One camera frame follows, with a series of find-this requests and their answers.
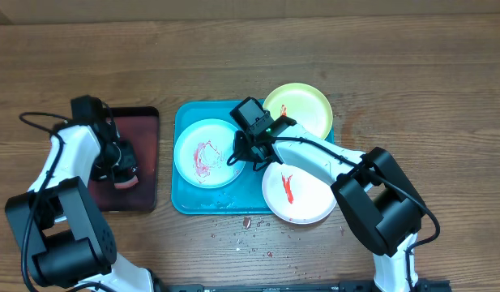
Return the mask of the orange and green sponge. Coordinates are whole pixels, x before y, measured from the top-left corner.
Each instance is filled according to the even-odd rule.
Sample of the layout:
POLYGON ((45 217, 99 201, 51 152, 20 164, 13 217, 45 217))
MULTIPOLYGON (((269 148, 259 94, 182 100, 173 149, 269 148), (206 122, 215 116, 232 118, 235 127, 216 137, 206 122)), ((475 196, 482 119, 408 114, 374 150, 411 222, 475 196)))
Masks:
POLYGON ((128 189, 135 186, 139 182, 138 177, 135 175, 125 182, 115 182, 113 186, 118 190, 128 189))

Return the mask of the light blue plate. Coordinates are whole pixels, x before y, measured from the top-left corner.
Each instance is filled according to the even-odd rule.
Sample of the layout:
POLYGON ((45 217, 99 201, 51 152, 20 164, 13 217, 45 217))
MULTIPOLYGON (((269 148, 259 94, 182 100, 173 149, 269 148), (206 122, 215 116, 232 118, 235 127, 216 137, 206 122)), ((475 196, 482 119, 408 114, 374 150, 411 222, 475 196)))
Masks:
POLYGON ((177 138, 173 162, 177 172, 200 188, 223 187, 234 181, 245 166, 244 161, 228 165, 233 154, 237 128, 224 120, 209 118, 189 125, 177 138))

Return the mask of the white plate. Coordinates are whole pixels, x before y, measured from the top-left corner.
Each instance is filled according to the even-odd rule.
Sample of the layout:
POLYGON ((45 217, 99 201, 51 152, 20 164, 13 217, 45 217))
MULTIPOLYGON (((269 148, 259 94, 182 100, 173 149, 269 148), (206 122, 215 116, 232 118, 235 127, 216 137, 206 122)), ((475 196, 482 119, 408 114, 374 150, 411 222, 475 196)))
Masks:
POLYGON ((262 180, 269 209, 289 223, 309 225, 327 217, 336 200, 331 188, 295 166, 271 163, 262 180))

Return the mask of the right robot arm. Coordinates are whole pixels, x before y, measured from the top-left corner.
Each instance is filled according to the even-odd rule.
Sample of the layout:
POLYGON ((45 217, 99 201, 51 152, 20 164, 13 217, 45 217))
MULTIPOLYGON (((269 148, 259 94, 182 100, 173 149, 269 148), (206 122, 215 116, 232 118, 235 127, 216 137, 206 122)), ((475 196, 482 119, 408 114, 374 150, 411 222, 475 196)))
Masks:
POLYGON ((376 289, 416 289, 412 252, 421 245, 417 233, 430 211, 388 151, 341 148, 290 117, 273 118, 253 97, 240 102, 230 115, 240 127, 230 164, 248 161, 260 170, 277 162, 326 183, 350 230, 374 255, 376 289))

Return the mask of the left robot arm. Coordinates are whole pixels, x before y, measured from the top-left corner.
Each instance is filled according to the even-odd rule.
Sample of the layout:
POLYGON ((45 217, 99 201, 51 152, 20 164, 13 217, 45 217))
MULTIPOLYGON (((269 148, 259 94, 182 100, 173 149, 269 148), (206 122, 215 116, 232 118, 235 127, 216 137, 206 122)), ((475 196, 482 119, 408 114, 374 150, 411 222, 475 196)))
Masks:
POLYGON ((113 111, 97 97, 71 100, 71 118, 49 129, 51 148, 41 173, 5 214, 20 249, 25 286, 69 291, 163 291, 147 268, 117 251, 113 231, 88 191, 88 183, 134 186, 137 162, 121 140, 113 111))

